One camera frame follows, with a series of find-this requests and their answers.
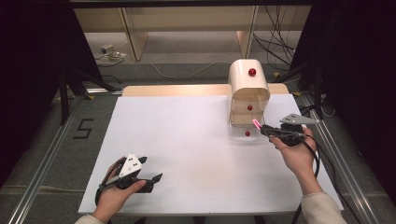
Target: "beige sleeve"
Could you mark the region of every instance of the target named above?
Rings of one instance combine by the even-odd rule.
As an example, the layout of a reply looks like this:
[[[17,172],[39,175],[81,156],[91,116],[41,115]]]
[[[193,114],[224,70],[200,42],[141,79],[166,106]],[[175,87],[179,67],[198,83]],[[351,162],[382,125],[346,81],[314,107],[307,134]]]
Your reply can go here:
[[[308,223],[346,223],[335,201],[325,192],[308,194],[301,202],[303,214]]]
[[[97,219],[96,217],[85,215],[81,217],[75,224],[106,224],[106,223]]]

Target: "white tabletop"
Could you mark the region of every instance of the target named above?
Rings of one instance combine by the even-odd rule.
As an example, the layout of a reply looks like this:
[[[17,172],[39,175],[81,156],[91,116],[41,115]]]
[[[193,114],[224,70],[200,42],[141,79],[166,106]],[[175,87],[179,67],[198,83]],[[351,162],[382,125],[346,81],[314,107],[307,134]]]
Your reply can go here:
[[[271,95],[268,125],[299,109],[290,94]],[[130,152],[147,156],[139,178],[163,173],[151,193],[134,194],[120,210],[134,216],[248,215],[295,211],[295,175],[268,138],[228,122],[227,96],[120,97],[79,212],[91,213],[108,167]],[[320,166],[318,181],[343,209]]]

